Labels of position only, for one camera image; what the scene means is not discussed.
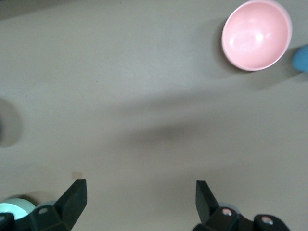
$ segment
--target teal object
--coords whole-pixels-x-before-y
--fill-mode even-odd
[[[0,203],[0,213],[12,213],[14,220],[27,216],[34,209],[34,204],[21,198],[12,198]]]
[[[308,72],[308,45],[300,48],[293,56],[293,67],[301,72]]]

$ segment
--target pink bowl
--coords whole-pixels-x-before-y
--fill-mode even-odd
[[[222,48],[236,67],[258,71],[282,57],[291,37],[292,22],[284,7],[272,0],[251,0],[228,18]]]

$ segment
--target blue object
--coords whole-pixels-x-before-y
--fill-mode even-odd
[[[300,48],[293,56],[293,67],[301,72],[308,72],[308,45]]]

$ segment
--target screw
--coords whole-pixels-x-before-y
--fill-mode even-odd
[[[224,208],[222,210],[222,213],[223,213],[223,215],[226,215],[226,216],[232,216],[232,212],[228,208]]]
[[[263,223],[265,223],[267,225],[274,224],[274,221],[272,219],[270,219],[269,217],[262,217],[261,219],[262,219]]]

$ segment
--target bowl rim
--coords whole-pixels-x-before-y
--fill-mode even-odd
[[[264,66],[264,67],[260,67],[260,68],[250,68],[250,67],[247,67],[245,65],[240,65],[240,64],[237,64],[236,62],[234,62],[231,58],[231,56],[227,53],[226,51],[226,41],[225,41],[225,31],[226,31],[226,28],[229,24],[229,21],[231,20],[231,18],[233,17],[233,15],[235,13],[237,13],[237,11],[239,11],[239,9],[245,7],[246,5],[249,5],[249,4],[252,4],[252,3],[265,3],[265,4],[268,4],[268,5],[272,5],[274,6],[276,9],[278,9],[280,12],[282,12],[283,16],[284,16],[284,19],[286,20],[286,25],[288,27],[288,39],[287,39],[287,43],[283,49],[283,52],[279,55],[279,57],[272,63],[270,63],[269,65],[267,66]],[[222,30],[222,35],[221,35],[221,45],[222,45],[222,49],[223,49],[223,52],[225,54],[225,56],[227,57],[227,59],[234,65],[236,66],[237,68],[240,68],[242,70],[245,70],[245,71],[259,71],[259,70],[263,70],[263,69],[266,69],[270,66],[272,66],[273,64],[275,64],[278,60],[280,60],[280,58],[285,54],[285,52],[287,51],[289,45],[290,45],[290,42],[291,42],[291,38],[292,38],[292,32],[293,32],[293,26],[292,26],[292,20],[291,20],[291,17],[288,13],[288,11],[278,2],[274,1],[274,0],[250,0],[250,1],[247,1],[245,3],[243,3],[242,5],[240,5],[239,7],[237,7],[232,13],[231,15],[228,17],[224,27],[223,27],[223,30]]]

